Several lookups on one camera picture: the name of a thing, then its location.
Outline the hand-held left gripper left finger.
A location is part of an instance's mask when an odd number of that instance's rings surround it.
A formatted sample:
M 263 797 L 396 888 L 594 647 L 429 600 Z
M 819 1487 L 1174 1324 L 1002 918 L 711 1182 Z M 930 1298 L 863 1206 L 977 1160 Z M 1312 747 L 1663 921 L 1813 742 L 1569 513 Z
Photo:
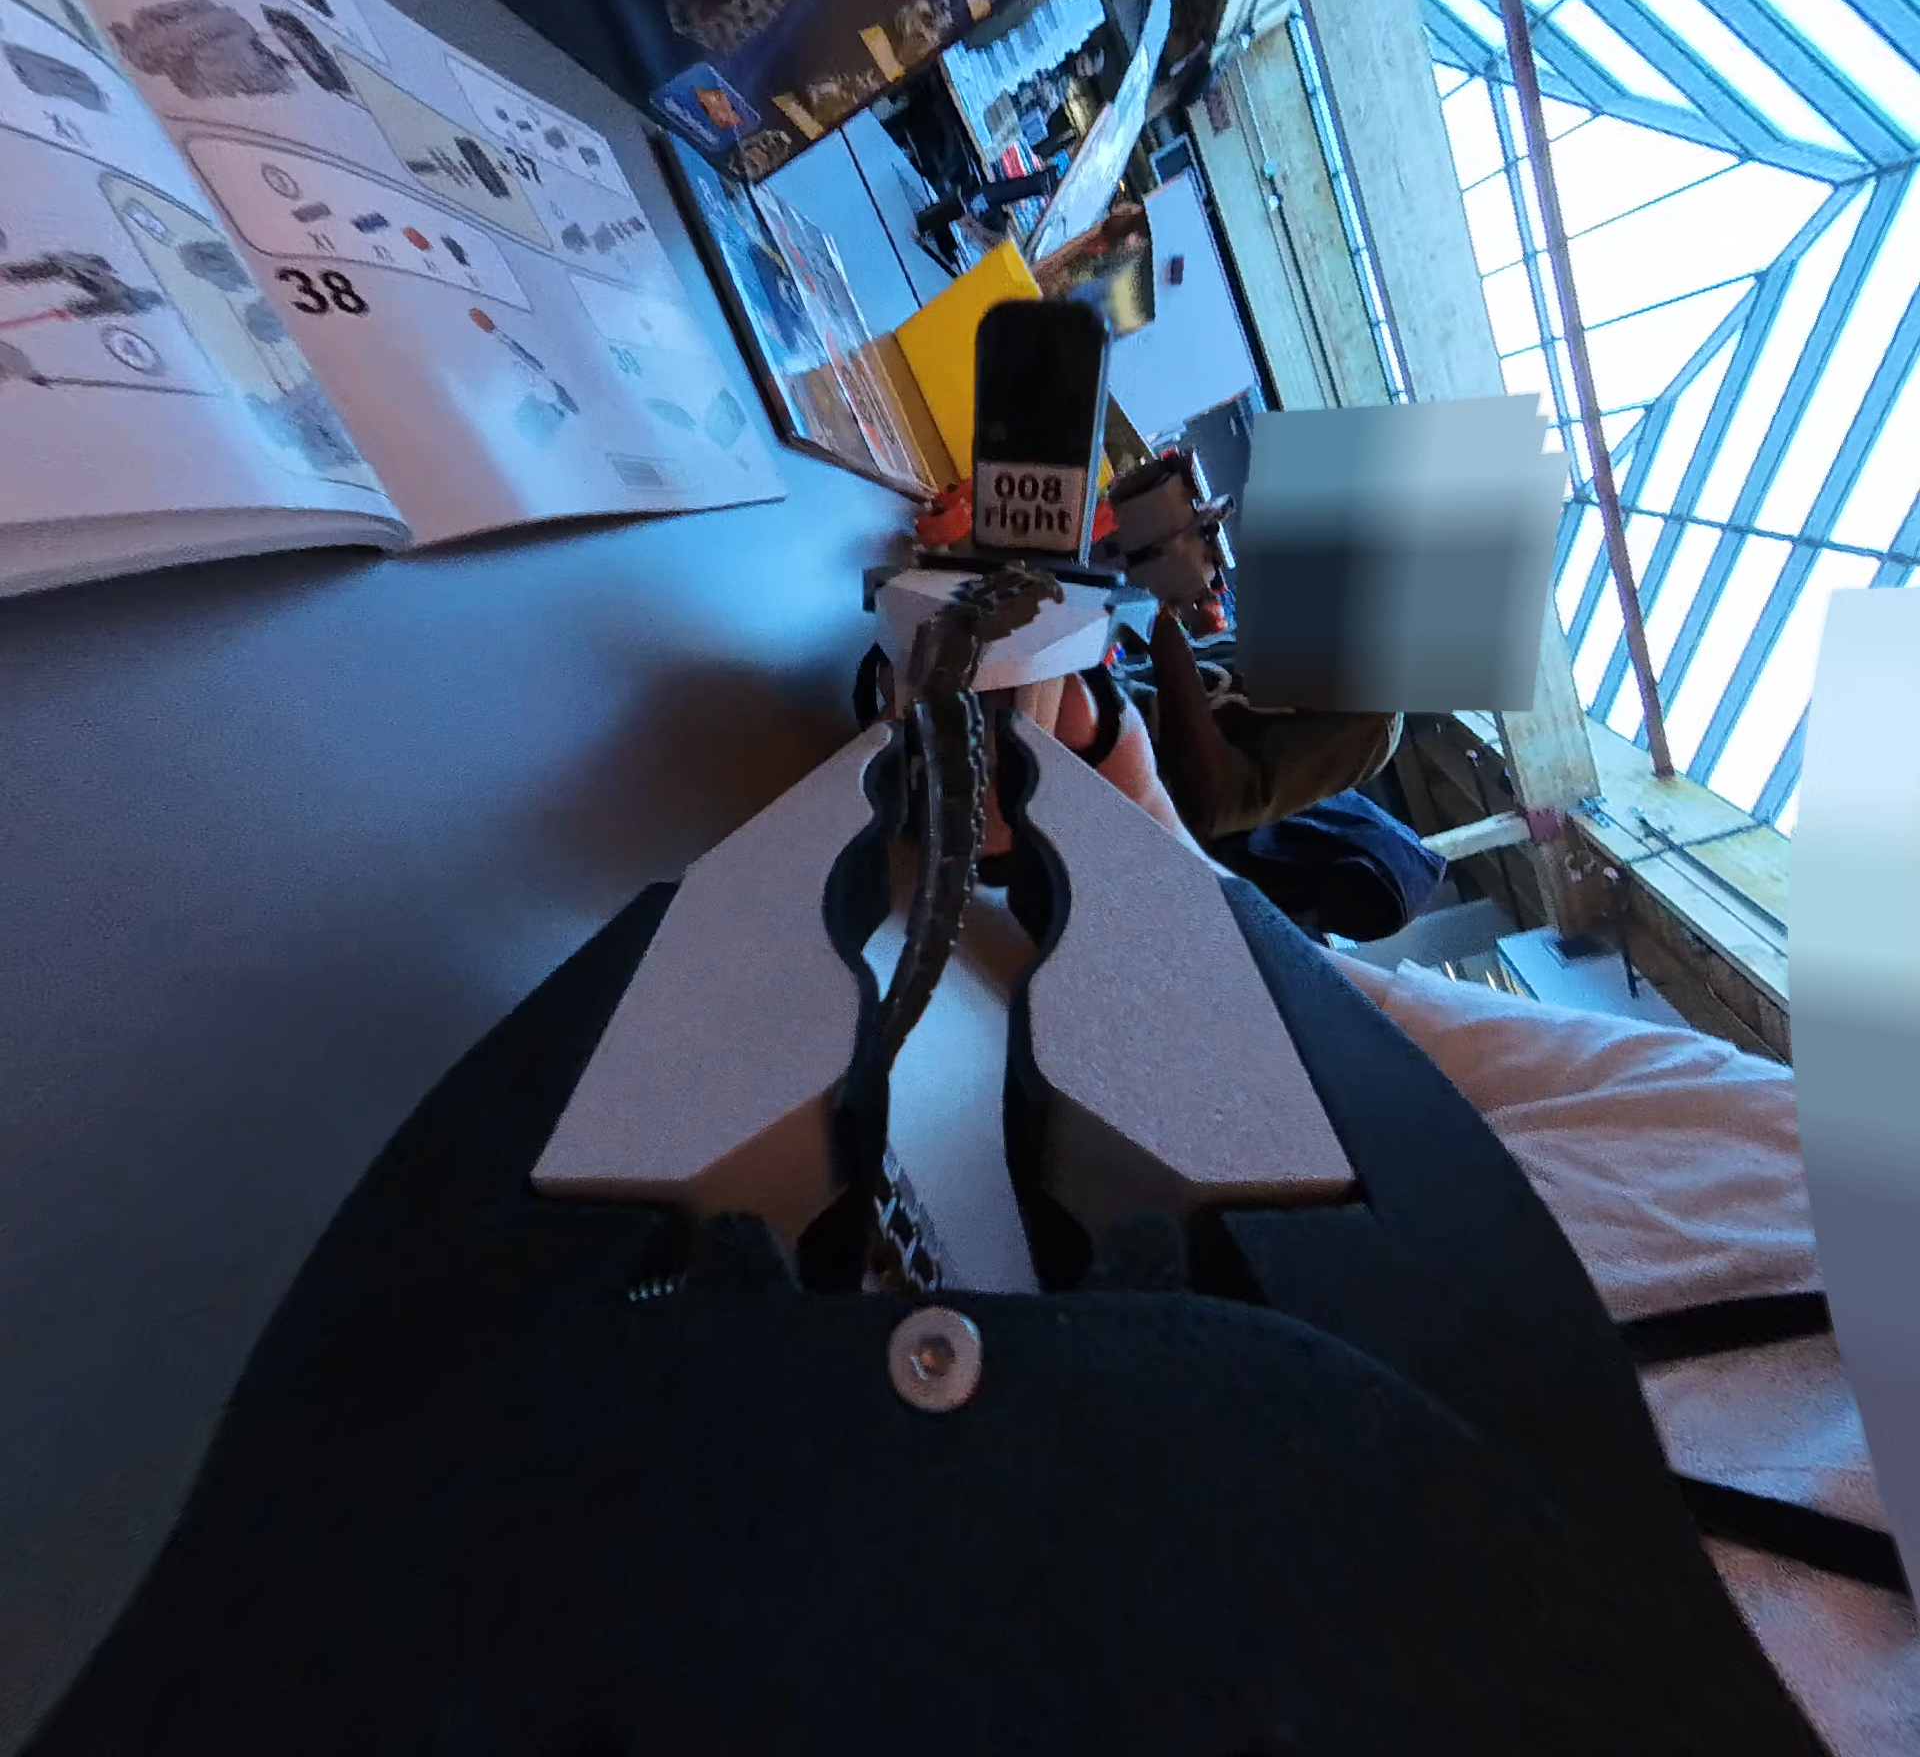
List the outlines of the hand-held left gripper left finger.
M 901 735 L 877 723 L 684 876 L 532 1168 L 546 1198 L 760 1217 L 810 1286 L 868 1271 L 837 1118 L 880 987 Z

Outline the yellow plastic bin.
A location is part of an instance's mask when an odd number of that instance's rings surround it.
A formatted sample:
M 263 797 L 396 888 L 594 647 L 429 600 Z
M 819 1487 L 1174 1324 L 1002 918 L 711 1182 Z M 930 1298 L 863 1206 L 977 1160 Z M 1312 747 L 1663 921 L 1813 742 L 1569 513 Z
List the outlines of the yellow plastic bin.
M 991 304 L 1040 296 L 1019 244 L 1003 241 L 896 330 L 906 369 L 948 457 L 933 478 L 928 510 L 948 508 L 948 497 L 971 477 L 974 338 L 979 317 Z

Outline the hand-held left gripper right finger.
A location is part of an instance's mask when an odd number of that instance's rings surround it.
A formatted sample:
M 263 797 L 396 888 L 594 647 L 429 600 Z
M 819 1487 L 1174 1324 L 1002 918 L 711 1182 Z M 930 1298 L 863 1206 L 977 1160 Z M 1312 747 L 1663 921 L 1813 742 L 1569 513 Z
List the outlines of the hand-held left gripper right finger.
M 1040 1286 L 1116 1218 L 1352 1198 L 1355 1172 L 1212 863 L 1022 715 L 995 716 L 1012 987 L 1003 1150 Z

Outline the open instruction booklet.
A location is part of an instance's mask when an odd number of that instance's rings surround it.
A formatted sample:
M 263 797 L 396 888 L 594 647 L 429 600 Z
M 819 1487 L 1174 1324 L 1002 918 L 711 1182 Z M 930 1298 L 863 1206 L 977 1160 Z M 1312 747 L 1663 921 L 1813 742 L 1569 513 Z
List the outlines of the open instruction booklet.
M 2 585 L 782 499 L 611 143 L 383 0 L 3 0 Z

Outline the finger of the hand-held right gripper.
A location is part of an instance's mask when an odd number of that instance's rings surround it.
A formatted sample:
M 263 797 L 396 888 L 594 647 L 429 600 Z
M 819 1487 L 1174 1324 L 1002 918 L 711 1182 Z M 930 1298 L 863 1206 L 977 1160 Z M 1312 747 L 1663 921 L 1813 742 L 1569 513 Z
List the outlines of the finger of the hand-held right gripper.
M 887 580 L 874 598 L 890 694 L 950 694 L 964 678 L 962 580 Z
M 1094 669 L 1121 630 L 1148 636 L 1158 604 L 1148 592 L 1066 592 L 987 640 L 977 688 L 1022 688 Z

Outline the white board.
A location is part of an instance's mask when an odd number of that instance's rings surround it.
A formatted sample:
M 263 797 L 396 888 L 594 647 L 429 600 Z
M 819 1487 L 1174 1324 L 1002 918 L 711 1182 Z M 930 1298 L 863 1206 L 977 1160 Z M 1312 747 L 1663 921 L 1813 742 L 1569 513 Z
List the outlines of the white board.
M 1148 368 L 1170 414 L 1187 422 L 1240 397 L 1262 408 L 1260 365 L 1198 171 L 1170 177 L 1145 209 L 1158 269 Z

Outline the flat blue printed box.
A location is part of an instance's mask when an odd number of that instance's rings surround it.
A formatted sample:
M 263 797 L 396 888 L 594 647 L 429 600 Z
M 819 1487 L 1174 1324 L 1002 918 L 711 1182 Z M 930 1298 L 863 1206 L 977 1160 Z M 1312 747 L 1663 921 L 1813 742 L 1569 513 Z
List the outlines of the flat blue printed box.
M 651 147 L 781 442 L 928 505 L 956 477 L 894 334 L 860 314 L 833 238 L 679 137 Z

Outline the grey desk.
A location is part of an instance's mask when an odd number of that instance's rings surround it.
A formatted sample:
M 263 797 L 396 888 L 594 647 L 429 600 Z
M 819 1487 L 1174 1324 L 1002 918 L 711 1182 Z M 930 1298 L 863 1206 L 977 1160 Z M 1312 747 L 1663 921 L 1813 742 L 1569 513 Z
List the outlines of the grey desk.
M 786 495 L 3 605 L 3 1753 L 419 1097 L 850 737 L 906 505 Z

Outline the person's pale shirt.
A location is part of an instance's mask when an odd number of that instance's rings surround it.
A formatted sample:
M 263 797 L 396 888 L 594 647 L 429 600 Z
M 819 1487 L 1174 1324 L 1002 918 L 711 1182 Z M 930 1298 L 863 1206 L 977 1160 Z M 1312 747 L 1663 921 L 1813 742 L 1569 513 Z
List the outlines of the person's pale shirt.
M 1786 1065 L 1409 963 L 1331 963 L 1480 1110 L 1620 1325 L 1823 1291 Z M 1830 1332 L 1659 1359 L 1641 1390 L 1682 1474 L 1892 1530 Z M 1830 1753 L 1918 1751 L 1907 1597 L 1736 1539 L 1703 1547 Z

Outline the person's right hand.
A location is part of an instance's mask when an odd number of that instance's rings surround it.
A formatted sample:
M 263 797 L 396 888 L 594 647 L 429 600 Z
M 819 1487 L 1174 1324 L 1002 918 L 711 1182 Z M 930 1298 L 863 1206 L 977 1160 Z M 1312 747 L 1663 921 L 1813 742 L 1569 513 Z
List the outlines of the person's right hand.
M 1051 737 L 1164 831 L 1191 845 L 1167 787 L 1161 784 L 1148 727 L 1111 676 L 1097 669 L 1060 683 Z

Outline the grey orange toy robot model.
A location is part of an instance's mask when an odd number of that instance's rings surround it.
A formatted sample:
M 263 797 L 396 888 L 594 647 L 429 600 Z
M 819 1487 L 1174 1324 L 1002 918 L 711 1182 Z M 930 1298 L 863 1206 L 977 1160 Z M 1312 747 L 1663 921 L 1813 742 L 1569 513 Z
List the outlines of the grey orange toy robot model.
M 1212 497 L 1198 458 L 1170 449 L 1097 492 L 1085 561 L 1027 546 L 975 548 L 967 480 L 913 523 L 913 549 L 935 568 L 1022 566 L 1068 583 L 1119 581 L 1176 616 L 1190 636 L 1216 637 L 1231 628 L 1223 534 L 1231 510 L 1229 499 Z

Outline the wooden post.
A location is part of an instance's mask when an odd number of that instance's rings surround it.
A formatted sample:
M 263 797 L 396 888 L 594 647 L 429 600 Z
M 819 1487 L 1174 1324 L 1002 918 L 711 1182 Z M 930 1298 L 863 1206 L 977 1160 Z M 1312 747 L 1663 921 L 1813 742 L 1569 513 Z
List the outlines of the wooden post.
M 1502 396 L 1420 0 L 1300 5 L 1409 396 Z M 1528 698 L 1496 721 L 1519 806 L 1546 818 L 1548 836 L 1528 859 L 1548 925 L 1563 939 L 1581 939 L 1601 928 L 1604 881 L 1571 814 L 1596 795 L 1599 782 L 1551 601 L 1551 568 L 1542 571 L 1528 633 Z

